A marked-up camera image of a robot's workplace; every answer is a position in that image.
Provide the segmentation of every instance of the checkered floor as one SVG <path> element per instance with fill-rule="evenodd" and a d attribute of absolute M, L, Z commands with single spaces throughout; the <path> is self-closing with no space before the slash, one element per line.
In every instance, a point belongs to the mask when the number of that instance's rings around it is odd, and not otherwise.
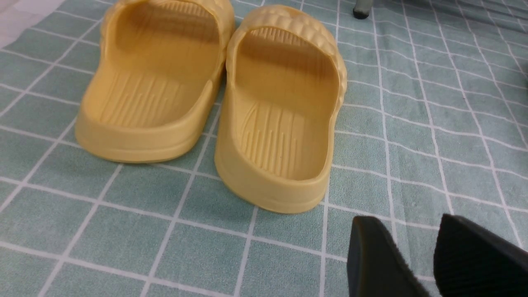
<path fill-rule="evenodd" d="M 0 295 L 347 296 L 356 215 L 380 218 L 433 295 L 441 215 L 528 247 L 528 6 L 523 1 L 285 4 L 335 33 L 349 86 L 331 184 L 282 216 L 229 192 L 213 154 L 221 91 L 176 160 L 123 165 L 75 141 L 111 0 L 66 0 L 0 49 Z"/>

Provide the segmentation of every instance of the slide sandal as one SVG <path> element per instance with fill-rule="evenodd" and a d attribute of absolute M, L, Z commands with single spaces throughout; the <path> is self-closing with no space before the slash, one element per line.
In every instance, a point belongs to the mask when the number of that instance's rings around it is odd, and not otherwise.
<path fill-rule="evenodd" d="M 226 186 L 270 211 L 314 208 L 328 186 L 347 78 L 326 27 L 291 7 L 251 11 L 228 46 L 215 165 Z"/>
<path fill-rule="evenodd" d="M 229 0 L 119 0 L 101 26 L 99 68 L 76 123 L 79 144 L 127 163 L 189 151 L 216 99 L 233 31 Z"/>

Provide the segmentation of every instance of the grid pattern mat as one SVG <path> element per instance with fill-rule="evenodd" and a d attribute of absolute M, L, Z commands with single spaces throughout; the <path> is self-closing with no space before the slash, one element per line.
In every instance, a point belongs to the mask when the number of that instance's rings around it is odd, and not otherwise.
<path fill-rule="evenodd" d="M 443 213 L 528 247 L 528 6 L 491 0 L 233 0 L 299 8 L 349 73 L 324 201 L 272 214 L 231 194 L 213 153 L 98 159 L 72 126 L 111 0 L 66 0 L 0 49 L 1 296 L 347 296 L 352 218 L 380 218 L 433 295 Z"/>

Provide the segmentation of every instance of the textured ridges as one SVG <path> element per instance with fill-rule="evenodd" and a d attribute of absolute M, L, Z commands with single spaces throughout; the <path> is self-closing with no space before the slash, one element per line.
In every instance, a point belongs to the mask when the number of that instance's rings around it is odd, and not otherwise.
<path fill-rule="evenodd" d="M 301 163 L 304 119 L 268 103 L 256 103 L 242 128 L 241 148 L 260 169 L 296 178 Z"/>
<path fill-rule="evenodd" d="M 149 2 L 152 2 L 156 5 L 165 5 L 171 2 L 192 3 L 209 12 L 213 16 L 218 27 L 221 48 L 221 56 L 219 60 L 221 63 L 223 63 L 226 56 L 228 43 L 235 28 L 234 10 L 229 0 L 119 0 L 107 10 L 101 25 L 100 46 L 103 53 L 106 43 L 107 31 L 109 30 L 108 24 L 113 17 L 119 15 L 117 12 L 125 9 L 127 6 Z"/>
<path fill-rule="evenodd" d="M 444 297 L 528 296 L 528 253 L 463 217 L 443 216 L 434 274 Z"/>
<path fill-rule="evenodd" d="M 174 120 L 171 115 L 182 103 L 179 95 L 182 85 L 152 76 L 131 77 L 129 73 L 117 73 L 116 78 L 108 92 L 101 123 L 135 128 L 160 126 Z"/>
<path fill-rule="evenodd" d="M 276 28 L 296 35 L 330 57 L 340 80 L 338 102 L 336 103 L 336 108 L 339 109 L 343 103 L 344 94 L 347 88 L 347 72 L 343 58 L 339 54 L 337 43 L 332 34 L 321 22 L 288 6 L 263 6 L 251 11 L 244 18 L 239 28 L 232 36 L 228 46 L 228 56 L 226 61 L 229 76 L 228 80 L 234 79 L 236 63 L 234 57 L 236 57 L 238 46 L 244 39 L 245 35 L 253 30 L 265 27 Z"/>

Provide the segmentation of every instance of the chair leg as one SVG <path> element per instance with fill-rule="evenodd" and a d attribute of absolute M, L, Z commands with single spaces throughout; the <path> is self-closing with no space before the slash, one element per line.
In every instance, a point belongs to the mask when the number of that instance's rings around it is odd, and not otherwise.
<path fill-rule="evenodd" d="M 352 10 L 352 14 L 358 20 L 363 20 L 369 17 L 370 9 L 372 8 L 373 3 L 374 0 L 357 0 L 356 5 Z"/>

